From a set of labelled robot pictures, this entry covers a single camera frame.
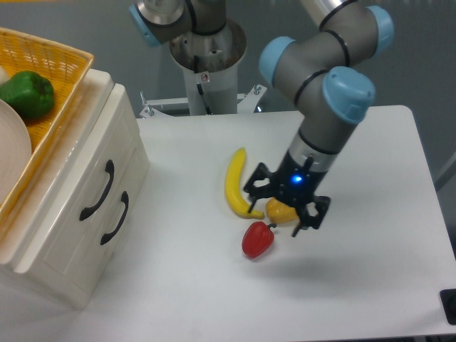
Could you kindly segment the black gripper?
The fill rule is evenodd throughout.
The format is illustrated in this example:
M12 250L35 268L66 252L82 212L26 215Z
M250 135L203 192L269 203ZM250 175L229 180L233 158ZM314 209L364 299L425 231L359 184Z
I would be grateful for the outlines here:
M312 170L314 164L314 158L310 157L303 165L299 165L289 152L285 154L276 172L270 171L260 162L244 186L250 201L247 211L252 212L258 200L275 197L296 210L299 223L291 233L292 237L301 230L319 229L330 207L331 198L315 195L327 171Z

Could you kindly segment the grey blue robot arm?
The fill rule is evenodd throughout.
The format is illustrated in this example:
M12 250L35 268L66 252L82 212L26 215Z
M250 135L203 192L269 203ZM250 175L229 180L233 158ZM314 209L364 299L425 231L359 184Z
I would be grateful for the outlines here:
M318 33L299 43L275 38L259 57L264 79L304 119L276 171L259 164L245 185L245 151L234 154L225 177L232 211L261 219L257 200L274 198L293 208L297 229L318 229L330 199L316 190L375 100L375 86L354 69L394 39L389 13L357 1L305 1ZM227 18L224 1L136 1L130 15L150 46L168 43L185 75L193 115L237 111L237 64L246 50L243 31Z

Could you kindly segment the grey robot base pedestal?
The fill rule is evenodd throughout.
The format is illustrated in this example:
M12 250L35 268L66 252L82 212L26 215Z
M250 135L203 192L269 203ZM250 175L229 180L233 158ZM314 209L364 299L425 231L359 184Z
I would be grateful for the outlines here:
M184 77L190 115L237 112L237 69L246 49L246 35L231 19L214 35L187 32L170 42L171 56Z

